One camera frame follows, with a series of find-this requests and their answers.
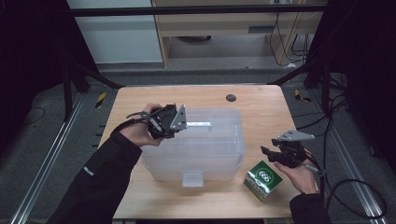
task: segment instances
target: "plastic box lid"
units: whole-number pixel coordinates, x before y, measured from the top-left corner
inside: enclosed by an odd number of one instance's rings
[[[233,108],[188,108],[188,127],[159,147],[142,147],[143,163],[156,180],[182,180],[201,187],[204,180],[230,180],[245,153],[241,116]]]

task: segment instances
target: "person's left hand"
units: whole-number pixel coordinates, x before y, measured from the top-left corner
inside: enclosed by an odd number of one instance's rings
[[[151,113],[153,109],[163,108],[159,104],[147,104],[143,111]],[[131,116],[131,119],[140,119],[139,115]],[[163,138],[153,139],[149,134],[148,130],[148,120],[144,120],[141,123],[136,123],[131,126],[128,126],[120,131],[122,135],[128,138],[131,142],[133,142],[138,147],[142,146],[159,146]]]

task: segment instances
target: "translucent plastic box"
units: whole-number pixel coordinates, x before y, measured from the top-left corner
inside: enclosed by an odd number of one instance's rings
[[[232,108],[188,108],[188,127],[159,147],[143,147],[143,162],[155,180],[181,180],[201,187],[205,180],[232,180],[244,159],[239,111]]]

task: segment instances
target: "white cabinet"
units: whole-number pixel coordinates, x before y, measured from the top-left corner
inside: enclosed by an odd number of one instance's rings
[[[71,8],[151,7],[150,0],[67,0]],[[153,16],[76,17],[96,63],[161,63]]]

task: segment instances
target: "wooden table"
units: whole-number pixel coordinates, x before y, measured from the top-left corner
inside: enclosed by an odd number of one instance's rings
[[[235,102],[226,95],[234,94]],[[120,89],[101,144],[126,116],[147,103],[176,103],[190,108],[232,107],[242,117],[246,152],[244,164],[232,181],[206,181],[202,188],[183,188],[180,181],[155,181],[142,160],[132,171],[131,183],[114,218],[271,218],[290,217],[290,200],[299,194],[288,178],[268,162],[260,146],[272,150],[271,138],[294,129],[288,106],[278,86],[173,86]],[[244,185],[245,174],[266,161],[284,179],[261,203]]]

